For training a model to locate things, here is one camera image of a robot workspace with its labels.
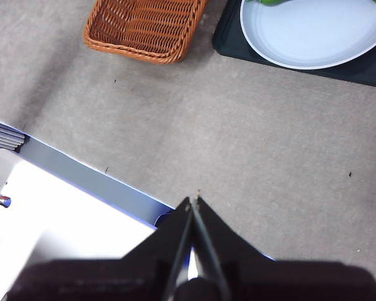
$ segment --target orange wicker basket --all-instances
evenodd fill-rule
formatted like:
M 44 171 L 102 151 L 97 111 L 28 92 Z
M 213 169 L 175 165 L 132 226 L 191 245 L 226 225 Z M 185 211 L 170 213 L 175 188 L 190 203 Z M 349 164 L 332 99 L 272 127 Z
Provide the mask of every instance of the orange wicker basket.
M 83 33 L 92 49 L 156 64 L 185 57 L 207 0 L 97 0 Z

